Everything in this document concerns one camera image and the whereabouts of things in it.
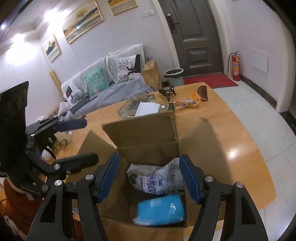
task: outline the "door lock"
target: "door lock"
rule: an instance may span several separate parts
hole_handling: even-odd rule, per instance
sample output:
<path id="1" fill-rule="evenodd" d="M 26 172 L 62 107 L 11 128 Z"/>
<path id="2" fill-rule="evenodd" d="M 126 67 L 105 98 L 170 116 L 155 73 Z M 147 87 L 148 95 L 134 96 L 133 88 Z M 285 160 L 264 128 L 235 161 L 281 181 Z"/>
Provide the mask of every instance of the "door lock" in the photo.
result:
<path id="1" fill-rule="evenodd" d="M 174 23 L 173 18 L 172 18 L 172 16 L 170 14 L 167 14 L 166 18 L 167 18 L 167 21 L 168 21 L 168 24 L 170 26 L 170 29 L 171 29 L 172 33 L 176 34 L 177 29 L 175 27 L 175 24 L 180 24 L 180 23 L 179 22 Z"/>

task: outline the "framed painting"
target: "framed painting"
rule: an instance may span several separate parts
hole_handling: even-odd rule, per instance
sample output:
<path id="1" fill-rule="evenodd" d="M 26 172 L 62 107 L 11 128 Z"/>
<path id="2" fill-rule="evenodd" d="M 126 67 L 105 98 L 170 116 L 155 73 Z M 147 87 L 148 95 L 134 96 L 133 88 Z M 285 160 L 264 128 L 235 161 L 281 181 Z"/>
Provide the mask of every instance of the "framed painting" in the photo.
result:
<path id="1" fill-rule="evenodd" d="M 61 50 L 53 33 L 51 33 L 43 41 L 42 48 L 50 62 L 52 62 L 61 53 Z"/>
<path id="2" fill-rule="evenodd" d="M 70 13 L 62 23 L 67 43 L 103 21 L 95 0 L 89 0 Z"/>
<path id="3" fill-rule="evenodd" d="M 113 15 L 138 7 L 136 0 L 108 0 L 108 4 Z"/>

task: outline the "brown leather item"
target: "brown leather item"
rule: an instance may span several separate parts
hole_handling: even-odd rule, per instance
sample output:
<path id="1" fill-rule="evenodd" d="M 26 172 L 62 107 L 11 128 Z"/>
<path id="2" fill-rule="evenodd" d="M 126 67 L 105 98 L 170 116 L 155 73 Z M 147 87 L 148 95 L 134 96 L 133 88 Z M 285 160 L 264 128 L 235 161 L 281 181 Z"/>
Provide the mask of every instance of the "brown leather item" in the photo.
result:
<path id="1" fill-rule="evenodd" d="M 202 101 L 208 101 L 209 99 L 207 98 L 207 87 L 205 85 L 200 86 L 197 89 L 197 93 L 200 95 L 202 98 Z"/>

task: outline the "blue gripper pad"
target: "blue gripper pad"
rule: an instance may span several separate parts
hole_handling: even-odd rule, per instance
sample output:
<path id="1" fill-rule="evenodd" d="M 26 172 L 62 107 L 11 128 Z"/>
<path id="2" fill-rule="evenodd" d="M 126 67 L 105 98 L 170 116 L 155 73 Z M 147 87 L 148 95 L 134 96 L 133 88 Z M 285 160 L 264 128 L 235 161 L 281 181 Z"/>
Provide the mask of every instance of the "blue gripper pad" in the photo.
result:
<path id="1" fill-rule="evenodd" d="M 107 170 L 100 183 L 100 193 L 98 195 L 98 199 L 100 202 L 102 202 L 106 197 L 108 197 L 113 180 L 118 172 L 119 166 L 120 156 L 118 153 L 116 153 L 112 161 L 110 162 L 109 166 L 107 167 Z"/>
<path id="2" fill-rule="evenodd" d="M 67 120 L 59 122 L 54 128 L 56 131 L 72 131 L 83 129 L 87 126 L 86 119 Z"/>
<path id="3" fill-rule="evenodd" d="M 180 160 L 179 160 L 180 171 L 185 181 L 185 184 L 187 186 L 187 189 L 189 191 L 191 199 L 194 200 L 196 203 L 199 203 L 201 201 L 201 197 L 199 194 L 200 187 L 197 183 L 197 180 L 194 177 L 192 170 L 190 169 L 190 168 L 194 169 L 195 166 L 192 164 L 189 158 L 188 159 L 190 163 L 187 163 L 186 161 L 187 158 L 184 155 L 180 156 Z"/>

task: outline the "tiled floor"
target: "tiled floor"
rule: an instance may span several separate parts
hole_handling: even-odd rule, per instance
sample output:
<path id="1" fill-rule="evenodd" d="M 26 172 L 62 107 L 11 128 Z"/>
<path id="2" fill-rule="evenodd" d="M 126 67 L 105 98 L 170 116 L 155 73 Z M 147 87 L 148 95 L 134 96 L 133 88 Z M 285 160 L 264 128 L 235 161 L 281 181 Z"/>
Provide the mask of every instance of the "tiled floor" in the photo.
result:
<path id="1" fill-rule="evenodd" d="M 277 197 L 260 215 L 269 241 L 277 241 L 296 213 L 296 136 L 264 98 L 244 82 L 238 84 L 214 91 L 247 128 L 270 171 Z M 220 235 L 216 232 L 213 240 Z"/>

